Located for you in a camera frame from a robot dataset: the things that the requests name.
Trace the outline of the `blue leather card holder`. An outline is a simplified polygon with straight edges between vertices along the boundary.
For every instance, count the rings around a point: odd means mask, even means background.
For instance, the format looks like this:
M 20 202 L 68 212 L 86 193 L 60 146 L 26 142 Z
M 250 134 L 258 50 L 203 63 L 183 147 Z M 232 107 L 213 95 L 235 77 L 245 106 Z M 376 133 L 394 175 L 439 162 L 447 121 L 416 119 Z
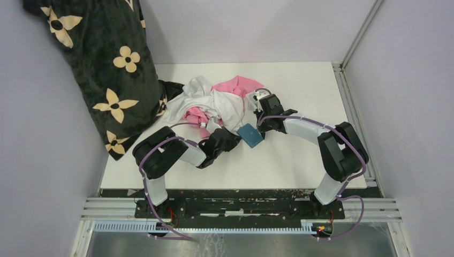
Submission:
M 249 123 L 241 126 L 237 133 L 250 148 L 256 147 L 264 140 L 261 133 Z

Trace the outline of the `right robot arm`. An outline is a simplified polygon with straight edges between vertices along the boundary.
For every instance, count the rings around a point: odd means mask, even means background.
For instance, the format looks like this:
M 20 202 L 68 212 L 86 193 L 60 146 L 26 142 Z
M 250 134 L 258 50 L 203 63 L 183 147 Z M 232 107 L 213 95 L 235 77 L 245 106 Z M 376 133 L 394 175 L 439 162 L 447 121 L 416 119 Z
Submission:
M 331 211 L 330 204 L 340 197 L 347 184 L 367 168 L 369 156 L 355 129 L 348 122 L 330 126 L 296 110 L 284 110 L 275 94 L 256 92 L 251 104 L 255 107 L 256 126 L 262 137 L 268 131 L 277 131 L 319 147 L 326 174 L 310 196 L 309 212 L 315 218 L 324 218 Z

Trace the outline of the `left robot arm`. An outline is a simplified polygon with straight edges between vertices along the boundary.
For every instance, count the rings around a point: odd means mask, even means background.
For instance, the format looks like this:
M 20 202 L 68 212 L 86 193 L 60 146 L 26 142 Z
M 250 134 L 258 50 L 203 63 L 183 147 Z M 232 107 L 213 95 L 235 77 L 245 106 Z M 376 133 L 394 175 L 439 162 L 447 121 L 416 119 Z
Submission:
M 132 154 L 142 176 L 149 201 L 148 211 L 157 218 L 167 214 L 165 174 L 174 164 L 183 161 L 204 169 L 240 142 L 240 136 L 224 127 L 215 129 L 208 139 L 196 143 L 177 136 L 171 127 L 165 126 L 138 143 Z

